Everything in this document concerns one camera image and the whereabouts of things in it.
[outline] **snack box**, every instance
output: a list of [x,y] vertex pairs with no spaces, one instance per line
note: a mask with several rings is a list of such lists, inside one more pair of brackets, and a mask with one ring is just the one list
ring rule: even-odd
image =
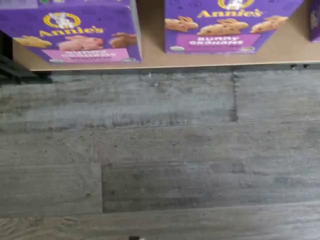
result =
[[2,0],[0,29],[54,64],[142,60],[136,0]]
[[165,51],[253,54],[303,0],[165,0]]
[[320,43],[320,0],[313,0],[309,10],[310,41]]

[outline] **annie's logo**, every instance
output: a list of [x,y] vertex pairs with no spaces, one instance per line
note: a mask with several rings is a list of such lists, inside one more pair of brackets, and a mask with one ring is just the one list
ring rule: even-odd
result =
[[245,8],[251,6],[255,0],[217,0],[220,8],[227,11],[209,12],[203,10],[198,14],[198,18],[214,18],[214,17],[261,17],[264,13],[259,9],[246,11]]
[[72,35],[72,34],[103,34],[103,28],[97,28],[92,26],[90,28],[81,28],[81,19],[72,13],[67,12],[50,12],[43,17],[43,22],[56,29],[50,32],[40,30],[39,34],[41,37],[44,36],[61,36],[61,35]]
[[228,4],[225,4],[226,0],[218,0],[218,5],[227,10],[240,10],[245,9],[252,5],[255,0],[247,0],[244,2],[244,0],[228,0]]

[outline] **gray wood plank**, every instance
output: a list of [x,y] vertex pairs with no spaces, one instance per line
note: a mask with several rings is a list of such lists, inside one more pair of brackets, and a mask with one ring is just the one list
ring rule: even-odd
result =
[[1,240],[318,240],[320,204],[0,219]]
[[100,164],[0,167],[0,217],[102,212]]
[[320,120],[318,70],[238,71],[234,76],[240,122]]
[[234,120],[231,72],[84,75],[5,85],[0,132],[224,123]]
[[98,163],[93,134],[73,130],[0,134],[0,167]]
[[104,212],[320,199],[320,123],[99,131]]

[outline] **wooden shelf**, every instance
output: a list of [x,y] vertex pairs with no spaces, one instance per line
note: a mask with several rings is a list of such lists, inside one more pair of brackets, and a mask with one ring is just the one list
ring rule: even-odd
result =
[[164,0],[140,0],[142,63],[50,65],[18,43],[13,58],[31,71],[148,69],[320,62],[320,43],[309,42],[305,2],[257,54],[183,55],[164,52]]

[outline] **rabbit logo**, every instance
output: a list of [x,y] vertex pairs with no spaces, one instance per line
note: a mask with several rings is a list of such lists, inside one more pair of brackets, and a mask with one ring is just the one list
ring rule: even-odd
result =
[[78,16],[67,12],[50,12],[44,16],[43,22],[57,29],[73,29],[81,24]]
[[228,3],[226,4],[226,0],[218,0],[218,4],[223,9],[237,11],[249,7],[254,1],[255,0],[228,0]]

